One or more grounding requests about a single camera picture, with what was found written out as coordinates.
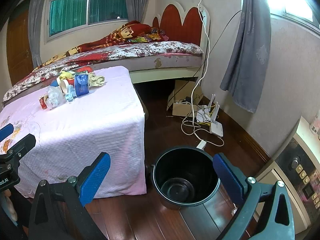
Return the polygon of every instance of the teal curtain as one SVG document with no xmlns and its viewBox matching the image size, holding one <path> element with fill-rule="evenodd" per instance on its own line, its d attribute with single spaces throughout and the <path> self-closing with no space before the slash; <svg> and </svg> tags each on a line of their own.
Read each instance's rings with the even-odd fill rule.
<svg viewBox="0 0 320 240">
<path fill-rule="evenodd" d="M 87 0 L 54 0 L 50 6 L 50 36 L 86 24 Z"/>
<path fill-rule="evenodd" d="M 125 0 L 89 1 L 89 24 L 127 18 L 128 13 Z"/>
</svg>

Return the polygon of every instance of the red snack package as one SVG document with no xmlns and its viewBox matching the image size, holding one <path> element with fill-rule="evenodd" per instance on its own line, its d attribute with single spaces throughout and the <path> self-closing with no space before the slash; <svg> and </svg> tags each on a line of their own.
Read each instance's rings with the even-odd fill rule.
<svg viewBox="0 0 320 240">
<path fill-rule="evenodd" d="M 47 109 L 47 105 L 45 103 L 45 101 L 48 99 L 48 94 L 44 94 L 42 97 L 39 98 L 39 102 L 40 102 L 40 105 L 42 107 L 43 110 Z"/>
</svg>

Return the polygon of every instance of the bottle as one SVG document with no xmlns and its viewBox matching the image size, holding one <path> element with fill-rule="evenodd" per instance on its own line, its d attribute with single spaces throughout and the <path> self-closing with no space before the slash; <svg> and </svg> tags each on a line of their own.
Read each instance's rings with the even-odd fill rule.
<svg viewBox="0 0 320 240">
<path fill-rule="evenodd" d="M 320 109 L 318 110 L 315 118 L 313 119 L 313 121 L 309 125 L 309 128 L 310 128 L 310 131 L 313 134 L 317 134 L 318 133 L 318 130 L 320 128 Z"/>
</svg>

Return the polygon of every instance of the screw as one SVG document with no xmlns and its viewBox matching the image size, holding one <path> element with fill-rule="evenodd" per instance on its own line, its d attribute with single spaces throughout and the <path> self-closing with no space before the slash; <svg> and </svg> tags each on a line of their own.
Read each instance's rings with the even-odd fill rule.
<svg viewBox="0 0 320 240">
<path fill-rule="evenodd" d="M 71 177 L 69 177 L 68 182 L 69 182 L 69 183 L 75 183 L 76 180 L 77 180 L 77 177 L 71 176 Z"/>
<path fill-rule="evenodd" d="M 247 180 L 251 184 L 255 184 L 256 183 L 256 179 L 254 177 L 249 177 Z"/>
<path fill-rule="evenodd" d="M 279 187 L 283 187 L 284 186 L 284 182 L 282 180 L 279 180 L 278 182 Z"/>
<path fill-rule="evenodd" d="M 41 180 L 41 181 L 39 182 L 39 185 L 40 185 L 41 187 L 43 187 L 45 184 L 47 184 L 47 181 L 46 181 L 45 179 L 43 179 L 43 180 Z"/>
</svg>

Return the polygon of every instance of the blue gripper pad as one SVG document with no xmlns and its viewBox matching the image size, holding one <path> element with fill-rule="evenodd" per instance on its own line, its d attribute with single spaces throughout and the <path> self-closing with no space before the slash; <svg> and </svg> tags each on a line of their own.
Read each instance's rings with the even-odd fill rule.
<svg viewBox="0 0 320 240">
<path fill-rule="evenodd" d="M 13 125 L 10 123 L 3 127 L 0 130 L 0 142 L 3 141 L 6 137 L 8 137 L 10 134 L 12 134 L 13 130 Z"/>
<path fill-rule="evenodd" d="M 80 185 L 79 199 L 83 206 L 87 203 L 90 203 L 93 200 L 94 195 L 98 191 L 98 188 L 100 187 L 103 179 L 108 173 L 111 165 L 111 159 L 109 154 L 101 153 L 98 158 L 93 162 L 93 164 L 91 164 L 91 166 L 89 166 L 92 168 L 92 170 L 88 174 L 84 182 L 82 182 Z"/>
<path fill-rule="evenodd" d="M 213 157 L 213 168 L 234 204 L 242 205 L 248 191 L 246 176 L 223 153 Z"/>
</svg>

